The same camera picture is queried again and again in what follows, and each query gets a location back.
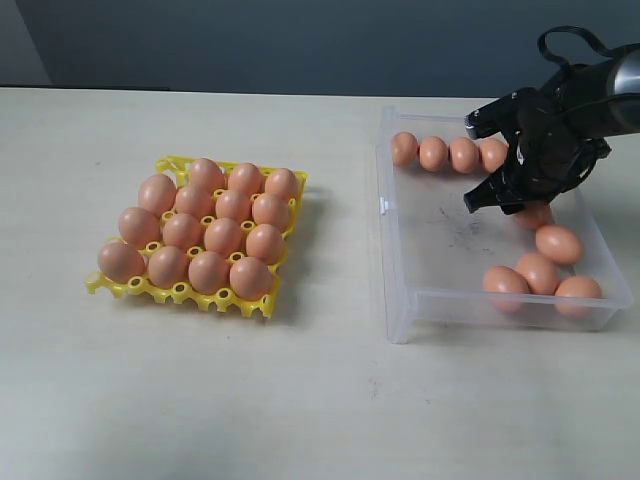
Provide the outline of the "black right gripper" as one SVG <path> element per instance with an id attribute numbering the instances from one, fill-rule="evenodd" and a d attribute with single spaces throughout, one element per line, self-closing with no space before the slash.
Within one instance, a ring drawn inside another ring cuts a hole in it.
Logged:
<path id="1" fill-rule="evenodd" d="M 611 153 L 603 139 L 549 136 L 532 146 L 520 140 L 502 167 L 463 195 L 470 213 L 497 206 L 505 215 L 530 214 L 558 195 L 575 189 Z"/>

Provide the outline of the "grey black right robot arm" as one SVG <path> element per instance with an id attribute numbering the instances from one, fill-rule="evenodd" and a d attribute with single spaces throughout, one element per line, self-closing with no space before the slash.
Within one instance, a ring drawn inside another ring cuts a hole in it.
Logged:
<path id="1" fill-rule="evenodd" d="M 506 159 L 465 193 L 470 212 L 498 206 L 506 215 L 548 204 L 579 186 L 611 148 L 607 138 L 639 131 L 639 48 L 594 65 L 568 65 L 543 87 L 521 88 L 468 114 L 472 139 L 501 134 Z"/>

